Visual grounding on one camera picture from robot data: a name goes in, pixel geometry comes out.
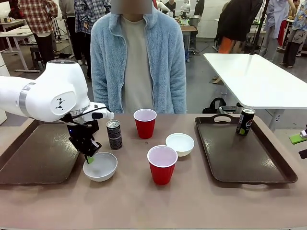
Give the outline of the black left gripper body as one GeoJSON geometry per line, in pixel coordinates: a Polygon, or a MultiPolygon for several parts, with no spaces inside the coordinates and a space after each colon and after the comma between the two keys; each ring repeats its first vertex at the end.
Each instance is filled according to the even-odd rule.
{"type": "Polygon", "coordinates": [[[62,118],[62,121],[67,125],[70,142],[80,153],[83,153],[84,148],[92,146],[93,134],[99,130],[96,120],[81,124],[73,121],[72,115],[68,113],[62,118]]]}

